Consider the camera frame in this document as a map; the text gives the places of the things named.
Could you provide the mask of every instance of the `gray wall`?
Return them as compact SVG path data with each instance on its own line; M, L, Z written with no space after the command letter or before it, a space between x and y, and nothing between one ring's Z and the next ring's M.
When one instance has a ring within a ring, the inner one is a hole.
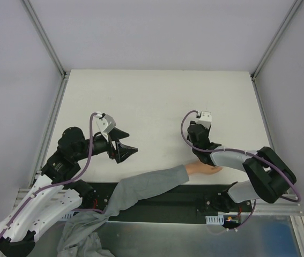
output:
M253 71L294 0L32 0L65 69Z
M304 206L304 4L257 78L276 150L298 178Z
M19 0L0 0L0 221L33 160L61 82Z

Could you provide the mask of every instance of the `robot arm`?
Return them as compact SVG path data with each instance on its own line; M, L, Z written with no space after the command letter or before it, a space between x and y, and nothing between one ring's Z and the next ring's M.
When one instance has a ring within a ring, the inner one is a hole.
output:
M107 152L109 158L121 163L138 151L120 143L120 139L129 134L117 129L110 115L98 112L95 117L100 132L93 137L92 156ZM89 145L90 140L85 139L80 128L70 127L63 132L57 151L47 160L31 190L17 208L0 222L0 250L5 256L28 256L43 233L69 211L79 206L93 208L95 190L82 180L50 187L36 194L40 188L73 178L80 170L78 161L89 156ZM63 197L46 208L47 202L62 189L66 189Z
M290 188L288 182L262 160L274 164L292 184L296 183L296 176L271 148L263 147L258 151L245 151L244 153L244 151L235 151L235 149L228 149L210 142L211 113L202 111L197 118L198 121L190 122L187 139L198 149L192 149L192 151L199 160L213 166L241 170L246 172L249 178L246 182L233 183L227 190L211 199L213 208L229 212L236 203L242 201L260 198L268 203L274 203L285 194Z

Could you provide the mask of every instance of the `white tabletop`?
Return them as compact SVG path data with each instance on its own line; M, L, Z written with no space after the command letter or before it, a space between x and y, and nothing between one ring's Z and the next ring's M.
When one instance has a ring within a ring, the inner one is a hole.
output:
M243 150L269 145L248 72L72 70L47 157L56 150L58 139L68 127L80 127L88 138L90 114L102 111L115 119L118 129L130 134L121 142L139 148L139 152L120 164L105 153L94 156L83 180L118 182L186 164L197 160L180 136L180 122L189 110L212 113L213 142ZM211 176L192 175L189 183L245 180L243 172L224 168Z

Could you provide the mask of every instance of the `gray cloth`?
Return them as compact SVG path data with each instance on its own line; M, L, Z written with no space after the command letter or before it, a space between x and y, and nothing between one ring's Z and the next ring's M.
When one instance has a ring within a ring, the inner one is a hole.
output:
M189 181L184 166L152 171L122 179L110 197L104 214L87 211L66 222L58 245L58 257L114 257L103 250L96 232L111 216L117 216L138 200L163 194Z

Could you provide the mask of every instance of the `mannequin hand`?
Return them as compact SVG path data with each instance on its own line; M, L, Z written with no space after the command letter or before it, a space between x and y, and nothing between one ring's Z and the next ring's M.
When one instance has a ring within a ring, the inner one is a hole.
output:
M202 173L202 174L215 174L222 170L222 167L213 167L207 164L204 164L200 161L192 162L187 165L185 165L186 171L189 175L195 174L195 173Z

